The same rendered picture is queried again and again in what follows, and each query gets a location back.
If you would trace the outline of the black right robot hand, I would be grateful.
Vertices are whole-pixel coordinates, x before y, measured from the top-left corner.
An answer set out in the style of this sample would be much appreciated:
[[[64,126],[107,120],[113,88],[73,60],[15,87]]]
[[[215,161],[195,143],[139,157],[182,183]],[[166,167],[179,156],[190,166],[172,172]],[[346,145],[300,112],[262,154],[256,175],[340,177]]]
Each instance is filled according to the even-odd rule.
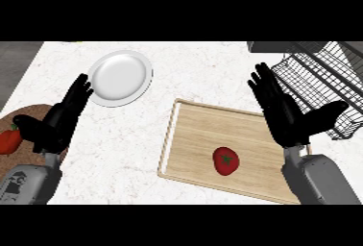
[[[343,100],[303,113],[290,94],[283,91],[274,72],[265,62],[256,65],[249,81],[269,124],[272,138],[283,148],[309,145],[309,137],[330,131],[349,108]]]

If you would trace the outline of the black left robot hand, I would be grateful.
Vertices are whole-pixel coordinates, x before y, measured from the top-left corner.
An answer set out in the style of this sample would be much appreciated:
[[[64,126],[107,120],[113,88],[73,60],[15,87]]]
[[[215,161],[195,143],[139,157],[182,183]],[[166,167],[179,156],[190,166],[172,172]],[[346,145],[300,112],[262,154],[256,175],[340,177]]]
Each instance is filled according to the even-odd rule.
[[[64,99],[39,120],[27,114],[14,117],[21,137],[35,143],[33,152],[60,154],[70,146],[79,117],[94,94],[89,75],[82,73],[69,88]]]

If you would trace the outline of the pale wooden tray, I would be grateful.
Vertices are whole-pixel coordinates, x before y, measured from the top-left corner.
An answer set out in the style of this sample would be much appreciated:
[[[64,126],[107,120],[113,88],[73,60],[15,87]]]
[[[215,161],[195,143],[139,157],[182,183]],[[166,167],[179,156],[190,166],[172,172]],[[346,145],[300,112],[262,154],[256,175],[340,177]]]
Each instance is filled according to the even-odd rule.
[[[238,170],[223,176],[213,153],[229,147]],[[265,115],[178,99],[169,120],[159,175],[281,204],[296,204],[281,167],[284,151],[274,141]]]

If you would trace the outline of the red tomato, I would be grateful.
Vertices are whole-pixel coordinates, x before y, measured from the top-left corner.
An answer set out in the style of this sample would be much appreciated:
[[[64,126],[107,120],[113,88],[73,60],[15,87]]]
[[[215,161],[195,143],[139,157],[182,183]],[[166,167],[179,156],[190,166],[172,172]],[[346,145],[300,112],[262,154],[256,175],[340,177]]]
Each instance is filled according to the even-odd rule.
[[[213,153],[215,168],[221,175],[229,176],[240,167],[240,157],[234,149],[219,147]]]

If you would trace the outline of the brown round placemat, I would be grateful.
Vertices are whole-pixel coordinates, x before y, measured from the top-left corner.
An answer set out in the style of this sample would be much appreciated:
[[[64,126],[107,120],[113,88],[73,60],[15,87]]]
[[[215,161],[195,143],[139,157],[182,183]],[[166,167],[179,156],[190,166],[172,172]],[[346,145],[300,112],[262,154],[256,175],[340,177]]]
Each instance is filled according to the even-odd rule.
[[[18,114],[27,114],[42,120],[54,106],[46,104],[27,106],[17,111],[8,113],[5,116],[0,115],[0,134],[12,129],[14,117]],[[0,155],[0,181],[4,180],[8,172],[12,168],[15,168],[20,164],[46,164],[46,158],[43,156],[45,153],[33,152],[35,143],[23,139],[23,143],[18,147],[18,150],[11,155]],[[60,153],[63,157],[66,157],[69,148]]]

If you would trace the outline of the red bell pepper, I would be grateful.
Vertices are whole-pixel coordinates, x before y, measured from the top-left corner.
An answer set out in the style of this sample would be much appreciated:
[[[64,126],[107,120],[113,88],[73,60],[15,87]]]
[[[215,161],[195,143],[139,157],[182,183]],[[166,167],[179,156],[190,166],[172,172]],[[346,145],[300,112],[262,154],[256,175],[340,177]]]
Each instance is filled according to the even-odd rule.
[[[0,134],[0,155],[11,155],[23,143],[18,125],[12,125],[12,129]]]

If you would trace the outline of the white round plate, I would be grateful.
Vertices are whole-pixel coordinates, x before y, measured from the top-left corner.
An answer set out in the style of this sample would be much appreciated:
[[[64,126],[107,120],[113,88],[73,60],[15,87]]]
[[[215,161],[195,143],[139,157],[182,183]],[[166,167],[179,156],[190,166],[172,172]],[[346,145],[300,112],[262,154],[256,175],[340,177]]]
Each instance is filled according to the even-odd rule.
[[[153,64],[136,51],[113,52],[92,65],[89,79],[92,101],[107,108],[122,107],[141,98],[151,86]]]

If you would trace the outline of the dark grey appliance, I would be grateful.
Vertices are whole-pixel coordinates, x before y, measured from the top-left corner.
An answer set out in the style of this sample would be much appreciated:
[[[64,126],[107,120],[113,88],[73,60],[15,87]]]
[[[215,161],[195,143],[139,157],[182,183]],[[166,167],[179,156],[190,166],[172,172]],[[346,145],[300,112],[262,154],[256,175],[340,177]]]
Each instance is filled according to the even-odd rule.
[[[300,48],[290,41],[249,41],[252,53],[300,53]]]

